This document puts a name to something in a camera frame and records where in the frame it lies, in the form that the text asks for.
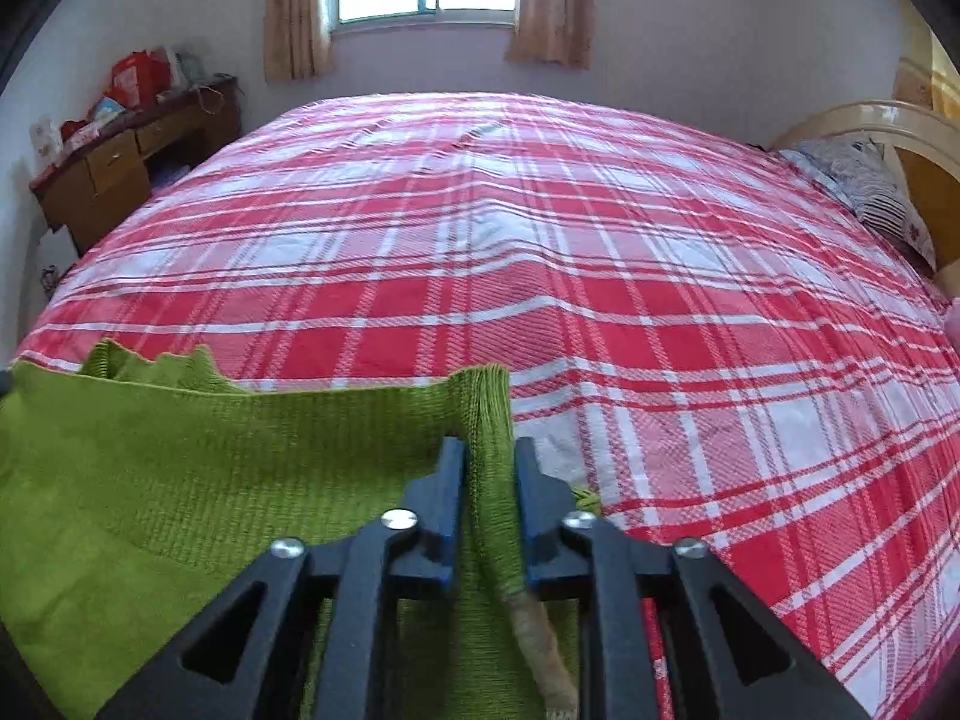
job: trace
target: bed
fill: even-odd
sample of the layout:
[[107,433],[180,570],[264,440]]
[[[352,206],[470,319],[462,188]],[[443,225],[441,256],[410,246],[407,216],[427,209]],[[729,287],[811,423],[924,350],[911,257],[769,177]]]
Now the bed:
[[19,355],[204,343],[252,389],[502,362],[548,473],[637,536],[707,539],[902,718],[960,643],[946,311],[776,154],[549,98],[378,95],[293,110],[157,196]]

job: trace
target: black gripper frame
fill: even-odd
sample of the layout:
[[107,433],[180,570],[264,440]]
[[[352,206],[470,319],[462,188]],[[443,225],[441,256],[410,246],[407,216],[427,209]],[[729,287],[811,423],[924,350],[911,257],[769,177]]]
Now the black gripper frame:
[[466,447],[404,490],[395,526],[376,517],[342,541],[275,541],[97,713],[97,720],[296,720],[320,604],[333,600],[311,720],[392,720],[397,601],[454,586]]
[[574,512],[533,442],[515,447],[527,584],[580,601],[580,720],[659,720],[652,599],[677,720],[867,720],[789,628],[695,538],[660,546]]

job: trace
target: silver bolt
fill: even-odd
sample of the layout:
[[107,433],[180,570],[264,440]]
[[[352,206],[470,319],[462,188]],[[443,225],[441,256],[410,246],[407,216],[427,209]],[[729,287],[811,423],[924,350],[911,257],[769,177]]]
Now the silver bolt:
[[707,557],[710,551],[709,546],[699,538],[693,536],[684,536],[673,545],[673,551],[680,557],[689,557],[691,560],[699,560],[700,557]]
[[590,512],[570,512],[563,516],[565,526],[575,531],[586,531],[593,527],[594,522],[597,522],[596,514]]
[[304,553],[306,546],[299,538],[277,538],[270,545],[270,554],[275,557],[283,557],[285,560],[293,560]]
[[416,525],[416,514],[410,509],[390,509],[383,512],[380,522],[392,531],[409,531]]

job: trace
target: white wall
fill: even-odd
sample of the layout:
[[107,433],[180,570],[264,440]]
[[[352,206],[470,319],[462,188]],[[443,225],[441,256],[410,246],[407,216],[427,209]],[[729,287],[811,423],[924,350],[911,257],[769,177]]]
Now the white wall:
[[267,86],[263,0],[64,0],[0,97],[0,359],[42,305],[32,264],[23,278],[43,228],[26,187],[28,126],[83,114],[131,50],[192,44],[210,71],[241,80],[247,129],[317,98],[482,90],[630,108],[766,142],[830,105],[889,95],[900,31],[899,0],[596,0],[588,71],[507,64],[504,28],[434,26],[344,35],[329,76]]

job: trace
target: curtain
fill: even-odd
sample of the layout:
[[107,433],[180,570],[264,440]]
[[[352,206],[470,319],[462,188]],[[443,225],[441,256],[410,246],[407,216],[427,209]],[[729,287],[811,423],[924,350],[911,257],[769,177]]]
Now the curtain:
[[507,59],[587,68],[593,0],[520,0]]
[[267,0],[263,67],[267,81],[310,79],[330,69],[326,0]]

